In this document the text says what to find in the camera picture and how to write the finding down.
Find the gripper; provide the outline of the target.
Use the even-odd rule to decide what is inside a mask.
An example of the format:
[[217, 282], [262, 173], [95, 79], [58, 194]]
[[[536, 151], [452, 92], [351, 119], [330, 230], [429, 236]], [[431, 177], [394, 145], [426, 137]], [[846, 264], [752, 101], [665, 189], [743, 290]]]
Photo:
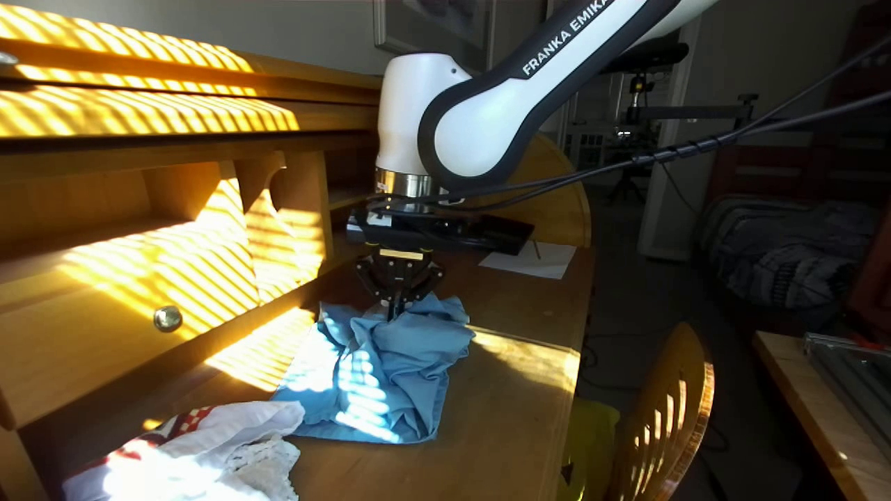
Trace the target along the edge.
[[[439, 285], [445, 269], [427, 257], [452, 244], [454, 231], [455, 219], [430, 204], [403, 196], [366, 197], [365, 245], [378, 255], [354, 260], [354, 269], [369, 295], [386, 308], [387, 320]], [[404, 260], [401, 269], [395, 259]]]

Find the blue cloth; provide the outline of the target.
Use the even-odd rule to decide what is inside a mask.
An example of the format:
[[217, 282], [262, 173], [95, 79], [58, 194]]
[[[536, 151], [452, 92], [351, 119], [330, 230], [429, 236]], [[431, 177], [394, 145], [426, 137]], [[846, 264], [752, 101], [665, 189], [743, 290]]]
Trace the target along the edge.
[[436, 438], [449, 369], [470, 352], [474, 332], [457, 297], [434, 293], [396, 318], [321, 303], [273, 400], [296, 401], [297, 436], [410, 445]]

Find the white lace cloth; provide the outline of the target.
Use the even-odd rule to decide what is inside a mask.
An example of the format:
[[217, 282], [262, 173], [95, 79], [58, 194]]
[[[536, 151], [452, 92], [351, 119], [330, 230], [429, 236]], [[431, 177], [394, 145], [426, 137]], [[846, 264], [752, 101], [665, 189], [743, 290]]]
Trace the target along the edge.
[[290, 473], [300, 454], [280, 436], [236, 447], [223, 465], [219, 483], [230, 489], [233, 501], [299, 501]]

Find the white red checkered cloth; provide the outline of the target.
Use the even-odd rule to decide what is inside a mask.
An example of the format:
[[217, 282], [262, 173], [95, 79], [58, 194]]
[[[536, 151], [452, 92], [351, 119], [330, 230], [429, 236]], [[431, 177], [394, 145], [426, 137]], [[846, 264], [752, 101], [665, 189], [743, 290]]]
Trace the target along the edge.
[[233, 501], [219, 483], [229, 454], [274, 436], [286, 440], [304, 415], [296, 401], [197, 407], [70, 476], [65, 501]]

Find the white paper sheet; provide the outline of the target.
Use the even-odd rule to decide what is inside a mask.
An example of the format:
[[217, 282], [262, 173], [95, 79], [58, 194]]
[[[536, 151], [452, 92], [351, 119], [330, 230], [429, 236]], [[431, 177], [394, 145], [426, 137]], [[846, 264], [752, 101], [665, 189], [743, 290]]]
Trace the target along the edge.
[[537, 259], [532, 240], [530, 240], [526, 242], [518, 255], [490, 253], [478, 265], [485, 269], [510, 271], [519, 273], [519, 275], [542, 277], [551, 280], [563, 279], [570, 261], [575, 256], [576, 247], [537, 242], [543, 253], [543, 259], [541, 260]]

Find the white shelf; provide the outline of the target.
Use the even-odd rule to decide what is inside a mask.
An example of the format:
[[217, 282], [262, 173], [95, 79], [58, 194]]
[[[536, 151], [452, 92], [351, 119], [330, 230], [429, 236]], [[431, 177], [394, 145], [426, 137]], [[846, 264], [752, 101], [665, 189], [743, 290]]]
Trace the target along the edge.
[[595, 169], [604, 162], [604, 149], [613, 127], [605, 122], [571, 120], [565, 128], [565, 155], [577, 170]]

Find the wooden roll-top desk hutch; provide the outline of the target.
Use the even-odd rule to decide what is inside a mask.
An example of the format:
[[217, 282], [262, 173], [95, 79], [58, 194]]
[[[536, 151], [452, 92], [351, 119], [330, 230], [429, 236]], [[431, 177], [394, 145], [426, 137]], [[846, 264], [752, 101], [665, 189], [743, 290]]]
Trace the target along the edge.
[[262, 292], [360, 253], [331, 215], [373, 192], [381, 77], [3, 3], [0, 51], [0, 242], [244, 232]]

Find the wooden drawer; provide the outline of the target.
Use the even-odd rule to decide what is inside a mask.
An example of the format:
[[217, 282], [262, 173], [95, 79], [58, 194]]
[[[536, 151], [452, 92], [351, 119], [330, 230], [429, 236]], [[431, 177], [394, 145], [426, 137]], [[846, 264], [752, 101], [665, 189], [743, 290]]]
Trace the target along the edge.
[[[244, 232], [196, 223], [83, 237], [0, 242], [0, 426], [9, 430], [122, 377], [315, 278], [320, 246], [262, 292]], [[153, 313], [184, 320], [159, 332]]]

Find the wooden chair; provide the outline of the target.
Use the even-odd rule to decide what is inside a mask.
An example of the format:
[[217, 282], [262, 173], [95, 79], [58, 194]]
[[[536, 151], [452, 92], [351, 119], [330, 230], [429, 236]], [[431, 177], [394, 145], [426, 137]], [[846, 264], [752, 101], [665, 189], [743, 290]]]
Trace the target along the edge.
[[706, 434], [715, 387], [709, 349], [681, 321], [622, 418], [604, 501], [670, 501]]

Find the bed with striped blanket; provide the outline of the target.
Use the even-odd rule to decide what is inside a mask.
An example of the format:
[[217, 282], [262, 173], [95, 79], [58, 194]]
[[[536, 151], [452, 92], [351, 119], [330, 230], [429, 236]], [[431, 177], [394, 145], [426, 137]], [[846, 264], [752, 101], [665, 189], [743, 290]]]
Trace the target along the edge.
[[729, 196], [701, 216], [695, 244], [719, 283], [776, 310], [814, 310], [849, 291], [881, 214], [858, 202]]

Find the wooden side table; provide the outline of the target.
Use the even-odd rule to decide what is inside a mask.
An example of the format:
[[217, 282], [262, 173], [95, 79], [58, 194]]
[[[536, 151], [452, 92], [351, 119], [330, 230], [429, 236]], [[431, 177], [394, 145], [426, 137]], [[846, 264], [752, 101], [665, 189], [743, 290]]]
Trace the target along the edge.
[[891, 460], [807, 360], [804, 340], [756, 332], [753, 345], [846, 501], [891, 501]]

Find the grey metal rack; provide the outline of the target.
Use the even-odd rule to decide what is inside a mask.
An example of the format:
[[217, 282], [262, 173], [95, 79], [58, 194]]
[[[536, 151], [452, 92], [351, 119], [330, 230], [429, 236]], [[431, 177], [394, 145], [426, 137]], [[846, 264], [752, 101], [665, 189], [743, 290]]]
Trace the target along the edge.
[[891, 347], [806, 333], [804, 353], [891, 461]]

